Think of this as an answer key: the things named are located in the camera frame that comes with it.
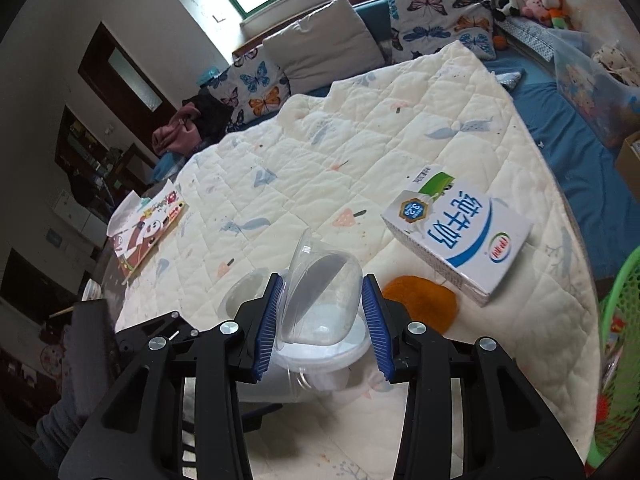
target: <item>green plastic basket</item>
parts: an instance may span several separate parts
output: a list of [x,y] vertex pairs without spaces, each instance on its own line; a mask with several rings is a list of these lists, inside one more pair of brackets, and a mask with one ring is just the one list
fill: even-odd
[[596,424],[587,458],[593,468],[613,452],[640,409],[640,247],[628,257],[611,292],[600,305],[603,350],[616,309],[622,313],[626,325],[622,333],[624,350],[603,392],[609,401],[609,415]]

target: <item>butterfly pillow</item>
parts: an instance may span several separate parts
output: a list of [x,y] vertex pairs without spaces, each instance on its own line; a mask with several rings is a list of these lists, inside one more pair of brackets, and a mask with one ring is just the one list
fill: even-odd
[[266,56],[261,45],[238,57],[211,82],[209,92],[234,109],[228,132],[238,131],[257,118],[279,110],[290,96],[287,77]]
[[495,59],[489,0],[388,0],[392,60],[400,63],[460,40],[479,59]]

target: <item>dark doorway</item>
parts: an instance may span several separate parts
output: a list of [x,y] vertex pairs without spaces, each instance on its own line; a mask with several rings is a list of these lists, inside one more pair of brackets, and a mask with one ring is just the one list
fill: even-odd
[[152,150],[151,134],[169,123],[175,108],[102,23],[84,53],[78,73],[114,115]]
[[0,296],[39,324],[77,301],[75,294],[40,272],[15,249],[11,249],[6,262]]

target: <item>cardboard box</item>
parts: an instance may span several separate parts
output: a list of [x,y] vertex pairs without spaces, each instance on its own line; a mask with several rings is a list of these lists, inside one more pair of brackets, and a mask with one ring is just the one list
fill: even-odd
[[468,183],[427,166],[382,213],[394,236],[485,304],[529,235],[531,222]]
[[632,146],[636,140],[640,141],[640,132],[629,135],[622,143],[620,154],[616,159],[616,169],[625,179],[632,195],[636,200],[640,200],[640,153]]

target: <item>transparent plastic cup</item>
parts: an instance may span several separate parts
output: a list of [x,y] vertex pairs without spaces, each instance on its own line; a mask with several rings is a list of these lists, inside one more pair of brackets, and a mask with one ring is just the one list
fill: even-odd
[[330,346],[353,327],[362,268],[345,251],[315,240],[307,229],[293,254],[277,306],[275,345]]

